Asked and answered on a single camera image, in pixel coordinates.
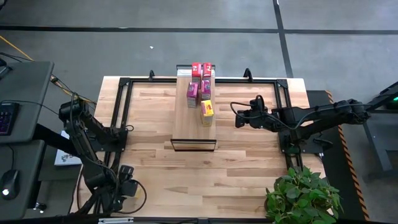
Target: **concrete floor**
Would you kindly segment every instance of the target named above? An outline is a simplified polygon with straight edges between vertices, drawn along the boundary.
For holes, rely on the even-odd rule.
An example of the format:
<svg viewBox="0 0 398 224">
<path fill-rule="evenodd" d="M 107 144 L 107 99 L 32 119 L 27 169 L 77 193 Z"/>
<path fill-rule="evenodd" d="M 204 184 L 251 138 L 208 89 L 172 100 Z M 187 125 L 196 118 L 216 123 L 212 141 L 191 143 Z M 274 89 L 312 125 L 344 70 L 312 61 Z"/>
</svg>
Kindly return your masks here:
<svg viewBox="0 0 398 224">
<path fill-rule="evenodd" d="M 279 0 L 279 5 L 285 29 L 398 29 L 394 0 Z M 9 24 L 277 28 L 272 0 L 12 0 L 0 11 L 0 25 Z M 255 77 L 286 77 L 278 34 L 2 30 L 0 35 L 35 60 L 55 62 L 54 74 L 92 100 L 97 99 L 105 75 L 148 75 L 151 69 L 175 75 L 176 64 L 194 61 L 216 64 L 218 76 L 240 77 L 249 67 Z M 396 35 L 290 34 L 286 40 L 294 77 L 304 78 L 309 90 L 330 90 L 335 101 L 368 101 L 397 81 Z M 18 55 L 4 42 L 0 51 Z M 57 110 L 68 100 L 51 85 L 45 104 Z M 45 110 L 40 121 L 57 132 L 62 128 Z M 343 127 L 358 176 L 378 169 L 363 127 Z M 398 180 L 359 181 L 371 220 L 395 223 Z"/>
</svg>

